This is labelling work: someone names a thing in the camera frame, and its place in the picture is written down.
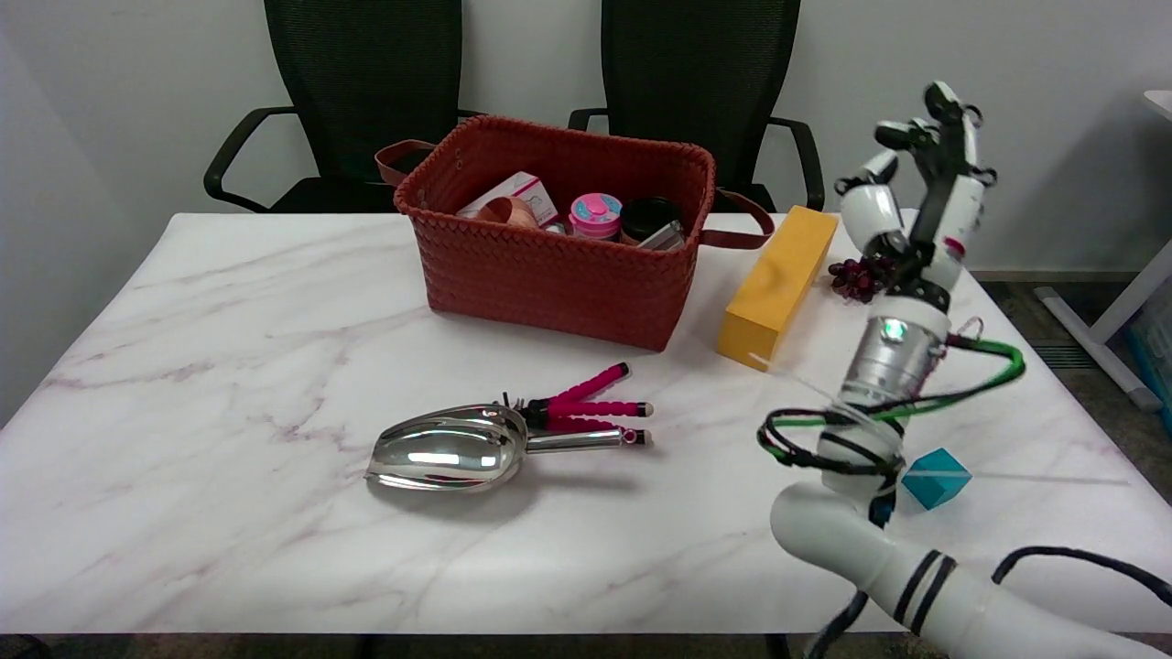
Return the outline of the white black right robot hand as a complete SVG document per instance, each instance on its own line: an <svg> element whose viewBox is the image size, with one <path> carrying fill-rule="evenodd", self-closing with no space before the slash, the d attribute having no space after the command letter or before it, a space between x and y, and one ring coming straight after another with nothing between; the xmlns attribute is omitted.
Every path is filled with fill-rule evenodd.
<svg viewBox="0 0 1172 659"><path fill-rule="evenodd" d="M883 295L919 297L934 308L950 307L968 243L984 210L995 168L979 158L980 110L950 86L934 81L922 93L927 118L883 121L874 140L883 147L858 170L834 183L841 225L861 258L881 265ZM925 184L917 217L905 225L892 182L908 155Z"/></svg>

